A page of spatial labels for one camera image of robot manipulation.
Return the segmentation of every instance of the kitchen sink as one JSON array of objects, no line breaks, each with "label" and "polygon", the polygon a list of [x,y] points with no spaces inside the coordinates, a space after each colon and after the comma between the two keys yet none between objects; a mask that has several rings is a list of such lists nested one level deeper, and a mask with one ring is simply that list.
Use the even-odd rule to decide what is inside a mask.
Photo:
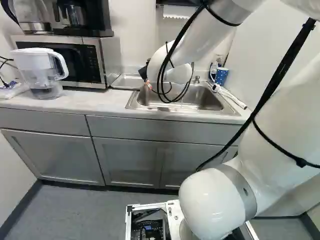
[{"label": "kitchen sink", "polygon": [[[183,84],[164,83],[164,92],[169,92],[166,96],[174,99],[183,90]],[[151,91],[146,85],[139,91],[132,93],[126,109],[176,112],[176,113],[198,113],[208,114],[210,111],[220,115],[239,116],[239,113],[229,105],[229,103],[219,94],[212,91],[207,82],[190,84],[187,93],[178,102],[164,103],[160,100],[156,92]]]}]

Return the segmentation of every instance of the gray countertop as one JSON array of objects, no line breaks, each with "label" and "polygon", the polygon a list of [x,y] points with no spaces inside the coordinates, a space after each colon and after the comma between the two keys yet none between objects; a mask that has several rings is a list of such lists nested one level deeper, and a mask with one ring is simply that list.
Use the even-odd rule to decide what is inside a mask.
[{"label": "gray countertop", "polygon": [[240,116],[220,115],[215,114],[213,111],[208,111],[205,114],[192,114],[126,109],[132,93],[132,90],[119,89],[108,89],[106,91],[90,89],[64,90],[63,96],[59,98],[39,100],[27,91],[12,99],[0,100],[0,107],[51,113],[237,125],[242,125],[251,113],[248,108],[243,110],[227,97],[225,97],[227,102],[239,112]]}]

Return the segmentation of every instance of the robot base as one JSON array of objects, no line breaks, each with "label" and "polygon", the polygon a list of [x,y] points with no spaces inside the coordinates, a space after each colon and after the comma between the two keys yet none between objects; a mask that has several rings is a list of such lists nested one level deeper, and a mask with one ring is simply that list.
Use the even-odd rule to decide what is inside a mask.
[{"label": "robot base", "polygon": [[[153,203],[153,204],[134,204],[128,205],[126,207],[126,214],[125,214],[125,240],[139,240],[136,238],[136,234],[133,235],[133,223],[132,217],[136,213],[143,213],[149,211],[156,211],[161,210],[155,214],[151,214],[142,218],[141,220],[145,219],[152,219],[152,220],[162,220],[166,224],[163,224],[163,232],[168,232],[169,226],[169,234],[171,240],[199,240],[190,230],[188,227],[185,217],[182,213],[180,202],[179,200],[170,200],[167,202],[161,203]],[[163,234],[162,240],[166,240],[165,234]],[[231,235],[226,236],[225,240],[259,240],[255,231],[253,230],[249,221],[247,221],[243,226],[237,228]]]}]

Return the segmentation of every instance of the metal tray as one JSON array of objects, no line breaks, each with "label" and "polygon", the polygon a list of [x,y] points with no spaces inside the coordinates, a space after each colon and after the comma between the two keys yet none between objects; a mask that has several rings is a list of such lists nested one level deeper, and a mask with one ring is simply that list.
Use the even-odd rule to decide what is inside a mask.
[{"label": "metal tray", "polygon": [[144,80],[138,73],[122,73],[112,84],[113,89],[139,90]]}]

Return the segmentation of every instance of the coffee maker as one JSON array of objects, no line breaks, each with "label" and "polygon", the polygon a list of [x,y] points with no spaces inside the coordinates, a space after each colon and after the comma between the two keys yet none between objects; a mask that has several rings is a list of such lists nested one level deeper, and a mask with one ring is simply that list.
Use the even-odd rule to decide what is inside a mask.
[{"label": "coffee maker", "polygon": [[113,37],[108,0],[46,0],[53,34]]},{"label": "coffee maker", "polygon": [[26,35],[113,37],[108,0],[0,0]]}]

